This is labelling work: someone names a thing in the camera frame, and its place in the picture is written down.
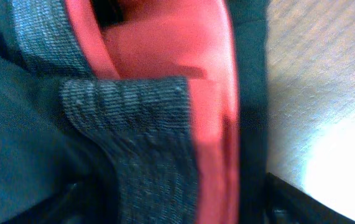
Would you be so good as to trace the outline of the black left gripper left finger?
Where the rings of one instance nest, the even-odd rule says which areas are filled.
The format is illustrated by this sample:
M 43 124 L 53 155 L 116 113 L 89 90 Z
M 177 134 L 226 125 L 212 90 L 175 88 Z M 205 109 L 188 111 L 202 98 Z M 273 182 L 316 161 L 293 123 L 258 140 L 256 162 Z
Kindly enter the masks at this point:
M 77 182 L 2 224 L 89 223 L 103 216 L 103 191 L 92 182 Z

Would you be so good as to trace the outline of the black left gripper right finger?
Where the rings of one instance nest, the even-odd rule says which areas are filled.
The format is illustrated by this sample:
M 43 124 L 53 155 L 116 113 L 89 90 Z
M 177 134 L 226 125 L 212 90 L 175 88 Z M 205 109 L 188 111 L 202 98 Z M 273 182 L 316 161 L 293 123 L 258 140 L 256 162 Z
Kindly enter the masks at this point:
M 274 174 L 265 179 L 270 224 L 355 224 Z

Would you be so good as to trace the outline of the black leggings with red waistband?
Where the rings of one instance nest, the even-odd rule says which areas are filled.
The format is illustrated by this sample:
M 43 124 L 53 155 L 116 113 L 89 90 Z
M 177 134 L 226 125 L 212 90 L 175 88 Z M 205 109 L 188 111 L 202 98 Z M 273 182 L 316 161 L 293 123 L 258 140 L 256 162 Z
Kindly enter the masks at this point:
M 0 1 L 0 223 L 263 223 L 267 1 Z

